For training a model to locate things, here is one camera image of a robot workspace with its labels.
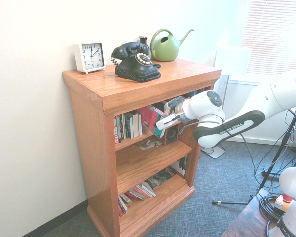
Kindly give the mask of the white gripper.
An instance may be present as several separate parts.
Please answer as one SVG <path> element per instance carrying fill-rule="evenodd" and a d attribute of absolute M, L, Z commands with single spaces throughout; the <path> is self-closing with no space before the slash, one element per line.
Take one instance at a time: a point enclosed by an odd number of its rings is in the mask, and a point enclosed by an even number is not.
<path fill-rule="evenodd" d="M 183 117 L 184 117 L 183 111 L 172 113 L 172 114 L 162 118 L 160 121 L 158 121 L 156 123 L 156 127 L 159 130 L 164 130 L 164 129 L 170 127 L 171 125 L 175 124 L 176 122 L 181 122 Z"/>

